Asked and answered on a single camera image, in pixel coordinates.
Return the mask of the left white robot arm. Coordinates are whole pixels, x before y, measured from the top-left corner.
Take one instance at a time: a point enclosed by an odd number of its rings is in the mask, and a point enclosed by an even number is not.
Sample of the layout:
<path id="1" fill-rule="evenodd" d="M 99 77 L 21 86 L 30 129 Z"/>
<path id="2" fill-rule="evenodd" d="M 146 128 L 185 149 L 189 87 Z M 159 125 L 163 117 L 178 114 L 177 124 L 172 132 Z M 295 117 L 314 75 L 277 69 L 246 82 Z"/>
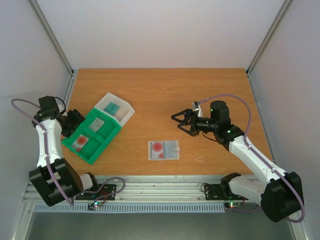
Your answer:
<path id="1" fill-rule="evenodd" d="M 36 169 L 29 172 L 29 180 L 48 206 L 70 201 L 83 193 L 96 199 L 101 187 L 88 172 L 79 175 L 63 156 L 61 137 L 70 137 L 85 117 L 76 109 L 61 110 L 58 97 L 39 98 L 39 111 L 32 124 L 39 137 L 39 159 Z"/>

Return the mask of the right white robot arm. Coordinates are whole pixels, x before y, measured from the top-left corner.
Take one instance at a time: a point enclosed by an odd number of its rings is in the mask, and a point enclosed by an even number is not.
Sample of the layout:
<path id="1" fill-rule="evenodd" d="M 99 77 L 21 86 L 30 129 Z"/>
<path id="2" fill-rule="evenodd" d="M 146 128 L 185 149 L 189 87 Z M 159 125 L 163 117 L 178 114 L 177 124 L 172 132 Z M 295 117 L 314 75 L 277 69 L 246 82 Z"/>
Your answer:
<path id="1" fill-rule="evenodd" d="M 301 213 L 300 218 L 291 222 L 304 220 L 306 210 L 300 176 L 285 171 L 262 154 L 247 133 L 232 124 L 230 110 L 224 101 L 210 103 L 210 117 L 203 117 L 200 102 L 194 102 L 193 108 L 175 113 L 171 119 L 192 137 L 212 133 L 217 143 L 239 158 L 257 177 L 257 181 L 251 181 L 236 172 L 225 176 L 220 182 L 220 191 L 225 198 L 244 197 L 261 207 L 275 223 L 289 219 L 297 212 Z"/>

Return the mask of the white red dot card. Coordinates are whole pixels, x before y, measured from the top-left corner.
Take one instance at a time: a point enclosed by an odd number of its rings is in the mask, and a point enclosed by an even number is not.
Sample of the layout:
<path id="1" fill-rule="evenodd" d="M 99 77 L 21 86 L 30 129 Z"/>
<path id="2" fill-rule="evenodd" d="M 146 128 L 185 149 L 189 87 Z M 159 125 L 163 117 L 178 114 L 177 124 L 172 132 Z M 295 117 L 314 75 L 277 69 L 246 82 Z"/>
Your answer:
<path id="1" fill-rule="evenodd" d="M 84 135 L 80 135 L 71 145 L 71 148 L 73 150 L 75 150 L 76 152 L 80 152 L 82 150 L 82 148 L 86 145 L 86 143 L 89 141 L 89 138 L 84 136 Z"/>

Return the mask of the beige card holder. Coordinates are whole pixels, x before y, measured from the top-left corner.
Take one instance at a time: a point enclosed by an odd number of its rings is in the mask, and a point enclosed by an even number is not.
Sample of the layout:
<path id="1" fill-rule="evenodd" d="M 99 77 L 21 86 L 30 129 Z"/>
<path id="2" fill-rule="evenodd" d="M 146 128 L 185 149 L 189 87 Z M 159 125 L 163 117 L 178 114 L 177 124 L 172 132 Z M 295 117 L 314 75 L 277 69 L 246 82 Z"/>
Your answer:
<path id="1" fill-rule="evenodd" d="M 181 147 L 178 140 L 148 141 L 149 161 L 179 160 Z"/>

